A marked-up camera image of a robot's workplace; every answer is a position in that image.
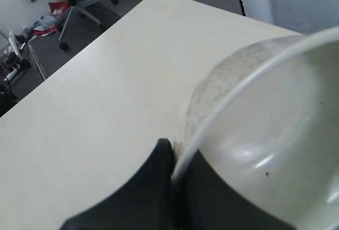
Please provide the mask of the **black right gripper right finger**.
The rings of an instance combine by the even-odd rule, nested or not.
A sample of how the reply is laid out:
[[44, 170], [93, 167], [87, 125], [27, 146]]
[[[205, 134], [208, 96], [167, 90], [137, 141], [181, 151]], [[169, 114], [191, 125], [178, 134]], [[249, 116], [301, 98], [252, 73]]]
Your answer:
[[178, 229], [293, 229], [231, 188], [196, 152], [175, 197]]

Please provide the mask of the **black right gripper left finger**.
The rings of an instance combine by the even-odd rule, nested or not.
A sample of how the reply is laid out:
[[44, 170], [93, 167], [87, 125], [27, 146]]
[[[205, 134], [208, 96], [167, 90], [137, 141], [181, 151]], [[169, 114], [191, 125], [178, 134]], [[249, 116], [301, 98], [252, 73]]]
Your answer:
[[173, 166], [172, 145], [160, 138], [127, 183], [61, 229], [167, 229]]

